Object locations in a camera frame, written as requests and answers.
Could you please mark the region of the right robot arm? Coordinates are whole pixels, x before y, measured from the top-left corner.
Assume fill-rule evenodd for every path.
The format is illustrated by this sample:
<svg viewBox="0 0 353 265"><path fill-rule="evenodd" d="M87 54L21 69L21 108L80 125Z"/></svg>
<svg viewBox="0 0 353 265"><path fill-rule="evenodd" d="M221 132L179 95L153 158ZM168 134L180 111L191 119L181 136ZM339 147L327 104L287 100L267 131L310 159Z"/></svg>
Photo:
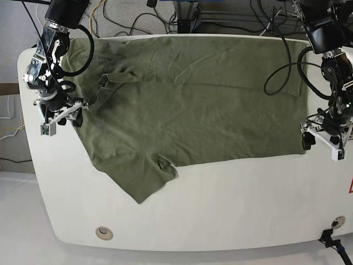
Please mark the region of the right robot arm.
<svg viewBox="0 0 353 265"><path fill-rule="evenodd" d="M65 80L82 74L90 65L94 55L94 40L86 27L81 25L82 16L89 1L50 1L45 15L47 24L39 33L36 51L31 59L24 82L35 90L41 114L41 131L50 135L56 124L65 125L69 120L74 127L83 123L82 111L87 107L82 98L71 98L76 85ZM89 54L85 64L74 72L61 68L60 59L67 53L71 44L69 30L79 29L89 40Z"/></svg>

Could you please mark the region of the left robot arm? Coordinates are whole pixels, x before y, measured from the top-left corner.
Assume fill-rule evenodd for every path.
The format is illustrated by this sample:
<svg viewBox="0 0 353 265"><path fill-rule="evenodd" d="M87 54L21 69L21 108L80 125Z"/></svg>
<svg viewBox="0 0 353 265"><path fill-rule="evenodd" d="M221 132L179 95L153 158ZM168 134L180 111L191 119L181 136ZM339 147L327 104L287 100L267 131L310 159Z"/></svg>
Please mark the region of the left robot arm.
<svg viewBox="0 0 353 265"><path fill-rule="evenodd" d="M303 128L303 147L309 150L320 133L328 134L328 145L344 150L352 133L352 62L344 47L352 46L352 30L346 27L352 14L352 1L293 1L310 46L297 59L297 69L304 83L328 109L318 109ZM308 52L322 55L320 70L330 84L331 94L325 95L310 83L302 70L302 59Z"/></svg>

